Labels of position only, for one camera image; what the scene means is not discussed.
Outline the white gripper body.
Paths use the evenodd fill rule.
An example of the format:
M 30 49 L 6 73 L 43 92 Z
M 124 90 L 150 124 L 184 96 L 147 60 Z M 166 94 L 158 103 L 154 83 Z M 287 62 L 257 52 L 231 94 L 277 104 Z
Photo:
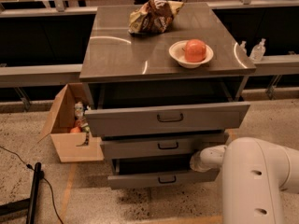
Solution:
M 190 159 L 190 168 L 195 172 L 204 172 L 206 169 L 201 163 L 200 151 L 194 153 Z

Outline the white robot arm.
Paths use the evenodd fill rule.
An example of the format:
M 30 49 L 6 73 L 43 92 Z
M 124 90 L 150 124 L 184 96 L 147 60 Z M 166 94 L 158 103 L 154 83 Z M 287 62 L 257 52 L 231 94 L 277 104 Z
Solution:
M 257 138 L 207 147 L 190 166 L 221 169 L 223 224 L 285 224 L 280 193 L 299 193 L 299 151 Z

